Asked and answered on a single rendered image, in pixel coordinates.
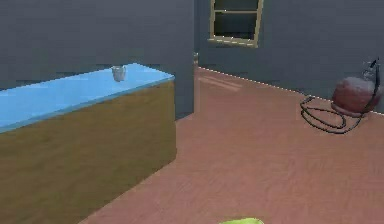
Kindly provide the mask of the small grey cup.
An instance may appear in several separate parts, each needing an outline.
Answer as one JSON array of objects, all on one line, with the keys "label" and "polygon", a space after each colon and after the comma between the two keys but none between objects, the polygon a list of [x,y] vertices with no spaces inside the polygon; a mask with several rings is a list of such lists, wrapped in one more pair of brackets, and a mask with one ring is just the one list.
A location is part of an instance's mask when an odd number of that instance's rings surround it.
[{"label": "small grey cup", "polygon": [[116,82],[121,82],[125,80],[126,68],[124,66],[112,66],[111,71],[113,79]]}]

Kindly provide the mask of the brown counter with blue top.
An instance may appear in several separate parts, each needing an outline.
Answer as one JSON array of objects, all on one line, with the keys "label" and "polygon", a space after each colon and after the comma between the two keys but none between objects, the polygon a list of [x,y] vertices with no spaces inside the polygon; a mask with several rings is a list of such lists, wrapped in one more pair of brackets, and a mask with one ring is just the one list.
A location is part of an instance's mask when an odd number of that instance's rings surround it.
[{"label": "brown counter with blue top", "polygon": [[173,75],[118,71],[0,91],[0,224],[78,224],[175,159]]}]

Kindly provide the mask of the green lettuce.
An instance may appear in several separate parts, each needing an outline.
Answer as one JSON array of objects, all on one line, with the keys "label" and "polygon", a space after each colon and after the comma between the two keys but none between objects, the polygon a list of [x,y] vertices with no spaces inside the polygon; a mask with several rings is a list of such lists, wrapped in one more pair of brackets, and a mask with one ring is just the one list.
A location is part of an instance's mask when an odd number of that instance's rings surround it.
[{"label": "green lettuce", "polygon": [[231,220],[225,220],[222,222],[219,222],[219,224],[265,224],[262,220],[258,218],[237,218],[237,219],[231,219]]}]

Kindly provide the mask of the window with beige frame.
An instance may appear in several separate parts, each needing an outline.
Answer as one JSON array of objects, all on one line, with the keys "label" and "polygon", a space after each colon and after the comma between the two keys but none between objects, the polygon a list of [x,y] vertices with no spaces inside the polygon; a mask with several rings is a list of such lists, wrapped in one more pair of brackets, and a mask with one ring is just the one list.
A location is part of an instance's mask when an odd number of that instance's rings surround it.
[{"label": "window with beige frame", "polygon": [[257,48],[264,0],[210,0],[209,41]]}]

